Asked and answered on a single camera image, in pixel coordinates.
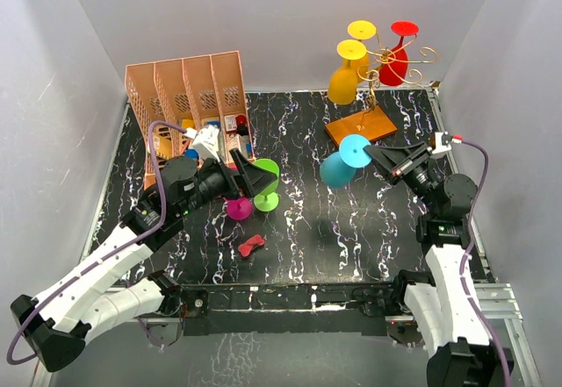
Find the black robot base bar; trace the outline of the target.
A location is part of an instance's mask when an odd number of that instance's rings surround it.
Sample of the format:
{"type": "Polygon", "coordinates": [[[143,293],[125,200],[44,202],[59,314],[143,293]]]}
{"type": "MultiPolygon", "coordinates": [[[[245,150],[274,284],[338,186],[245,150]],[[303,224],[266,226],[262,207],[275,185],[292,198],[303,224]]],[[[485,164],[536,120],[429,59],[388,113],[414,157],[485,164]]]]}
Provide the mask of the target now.
{"type": "Polygon", "coordinates": [[[392,283],[192,284],[175,305],[145,320],[180,334],[359,333],[409,347],[424,341],[392,283]]]}

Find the pink wine glass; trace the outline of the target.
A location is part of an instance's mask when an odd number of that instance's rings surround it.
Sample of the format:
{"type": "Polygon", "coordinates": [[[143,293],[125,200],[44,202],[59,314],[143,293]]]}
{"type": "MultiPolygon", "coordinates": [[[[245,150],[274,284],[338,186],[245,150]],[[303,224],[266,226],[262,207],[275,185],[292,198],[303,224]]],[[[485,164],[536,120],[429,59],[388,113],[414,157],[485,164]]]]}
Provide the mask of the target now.
{"type": "Polygon", "coordinates": [[[247,219],[253,211],[251,201],[245,197],[227,200],[227,215],[236,221],[247,219]]]}

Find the blue wine glass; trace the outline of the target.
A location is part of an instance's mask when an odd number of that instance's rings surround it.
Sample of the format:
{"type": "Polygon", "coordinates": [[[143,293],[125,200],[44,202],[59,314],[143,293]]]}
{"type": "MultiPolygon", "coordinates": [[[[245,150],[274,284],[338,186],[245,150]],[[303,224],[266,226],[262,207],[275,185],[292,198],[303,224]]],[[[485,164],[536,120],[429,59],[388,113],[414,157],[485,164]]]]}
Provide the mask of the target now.
{"type": "Polygon", "coordinates": [[[348,184],[358,169],[365,168],[372,158],[364,151],[371,143],[363,136],[351,134],[340,143],[339,149],[326,158],[320,167],[321,180],[330,188],[348,184]]]}

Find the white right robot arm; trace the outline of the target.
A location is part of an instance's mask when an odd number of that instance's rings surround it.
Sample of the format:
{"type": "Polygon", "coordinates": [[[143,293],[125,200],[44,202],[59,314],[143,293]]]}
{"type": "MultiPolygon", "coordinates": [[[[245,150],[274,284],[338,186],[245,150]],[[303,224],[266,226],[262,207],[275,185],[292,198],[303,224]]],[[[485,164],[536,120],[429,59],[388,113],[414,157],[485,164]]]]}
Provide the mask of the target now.
{"type": "Polygon", "coordinates": [[[427,207],[416,239],[429,269],[402,270],[391,300],[398,312],[414,317],[429,355],[429,386],[509,386],[513,356],[484,316],[470,270],[470,220],[480,186],[467,175],[439,177],[432,169],[453,142],[364,147],[390,184],[403,182],[427,207]]]}

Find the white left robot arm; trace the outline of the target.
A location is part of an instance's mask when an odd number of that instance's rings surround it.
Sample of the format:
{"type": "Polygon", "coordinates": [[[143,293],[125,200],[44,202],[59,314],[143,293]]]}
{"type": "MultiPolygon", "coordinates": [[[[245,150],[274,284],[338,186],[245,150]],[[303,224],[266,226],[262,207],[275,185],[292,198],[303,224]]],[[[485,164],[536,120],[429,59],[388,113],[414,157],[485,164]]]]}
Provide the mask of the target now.
{"type": "Polygon", "coordinates": [[[238,149],[231,155],[233,167],[215,159],[202,165],[185,156],[168,160],[100,247],[59,282],[11,303],[16,337],[48,372],[64,369],[92,340],[130,319],[179,310],[182,289],[162,270],[117,293],[108,290],[180,233],[190,213],[217,198],[255,197],[277,180],[238,149]]]}

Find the green wine glass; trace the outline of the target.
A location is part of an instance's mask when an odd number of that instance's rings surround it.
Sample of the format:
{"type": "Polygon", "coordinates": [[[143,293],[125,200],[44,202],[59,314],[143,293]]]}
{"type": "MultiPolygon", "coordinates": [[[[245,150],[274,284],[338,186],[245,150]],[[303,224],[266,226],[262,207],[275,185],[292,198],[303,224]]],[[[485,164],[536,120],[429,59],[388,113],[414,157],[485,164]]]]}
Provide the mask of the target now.
{"type": "Polygon", "coordinates": [[[258,211],[273,211],[277,208],[279,203],[279,196],[276,192],[280,173],[279,166],[272,159],[267,158],[257,159],[254,164],[258,168],[270,171],[276,175],[276,181],[269,184],[264,190],[254,197],[254,206],[258,211]]]}

